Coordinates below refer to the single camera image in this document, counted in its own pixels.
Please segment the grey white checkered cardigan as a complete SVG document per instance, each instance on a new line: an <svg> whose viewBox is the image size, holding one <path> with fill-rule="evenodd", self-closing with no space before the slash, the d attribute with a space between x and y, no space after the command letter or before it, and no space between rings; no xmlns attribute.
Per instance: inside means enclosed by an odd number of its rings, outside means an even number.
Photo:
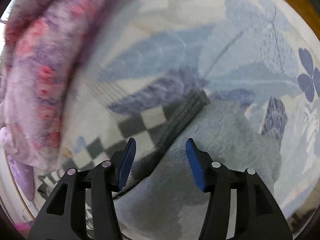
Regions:
<svg viewBox="0 0 320 240"><path fill-rule="evenodd" d="M135 239L182 239L187 227L183 210L207 202L196 190L185 191L192 181L183 140L208 103L204 91L192 90L167 105L126 116L91 142L80 140L75 156L61 169L39 176L38 194L47 198L68 168L89 170L134 138L137 153L127 184L113 194L121 229Z"/></svg>

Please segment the grey garment on bed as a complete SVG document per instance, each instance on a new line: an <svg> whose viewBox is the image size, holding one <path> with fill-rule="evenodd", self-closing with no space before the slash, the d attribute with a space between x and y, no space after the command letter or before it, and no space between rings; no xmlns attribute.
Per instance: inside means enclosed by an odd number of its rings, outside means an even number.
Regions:
<svg viewBox="0 0 320 240"><path fill-rule="evenodd" d="M197 239L214 185L212 162L257 171L270 190L279 177L280 143L255 132L232 102L206 105L151 174L114 205L133 239Z"/></svg>

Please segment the white patterned bed blanket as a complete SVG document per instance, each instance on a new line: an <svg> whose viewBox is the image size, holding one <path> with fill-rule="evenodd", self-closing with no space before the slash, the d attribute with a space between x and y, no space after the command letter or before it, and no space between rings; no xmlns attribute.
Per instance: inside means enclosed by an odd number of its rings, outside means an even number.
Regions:
<svg viewBox="0 0 320 240"><path fill-rule="evenodd" d="M5 28L14 3L1 0ZM48 198L39 176L61 169L80 140L198 89L207 105L235 103L255 132L279 141L269 190L292 239L316 229L319 40L285 0L115 0L74 63L56 165L32 169L36 217Z"/></svg>

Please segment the purple pink floral duvet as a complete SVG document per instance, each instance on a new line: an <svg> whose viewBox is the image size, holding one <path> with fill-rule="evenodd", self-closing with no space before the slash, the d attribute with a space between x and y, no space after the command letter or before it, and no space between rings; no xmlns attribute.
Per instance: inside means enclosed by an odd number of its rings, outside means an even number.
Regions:
<svg viewBox="0 0 320 240"><path fill-rule="evenodd" d="M115 0L15 0L5 28L1 144L33 200L33 167L57 162L64 97L75 61Z"/></svg>

